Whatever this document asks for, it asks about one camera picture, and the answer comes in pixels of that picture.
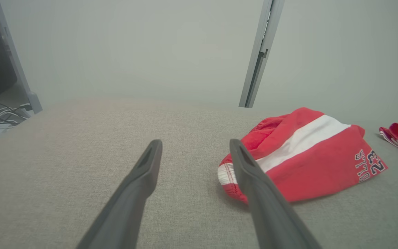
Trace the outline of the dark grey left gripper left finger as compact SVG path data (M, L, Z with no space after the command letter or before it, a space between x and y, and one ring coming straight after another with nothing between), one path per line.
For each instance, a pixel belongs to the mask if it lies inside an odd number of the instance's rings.
M157 185L163 145L152 140L77 245L78 249L134 249L145 202Z

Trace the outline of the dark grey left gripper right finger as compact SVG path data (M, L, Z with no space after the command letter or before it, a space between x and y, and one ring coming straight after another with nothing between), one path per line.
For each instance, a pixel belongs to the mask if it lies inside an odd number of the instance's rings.
M319 249L308 227L240 140L229 142L237 184L247 197L261 249Z

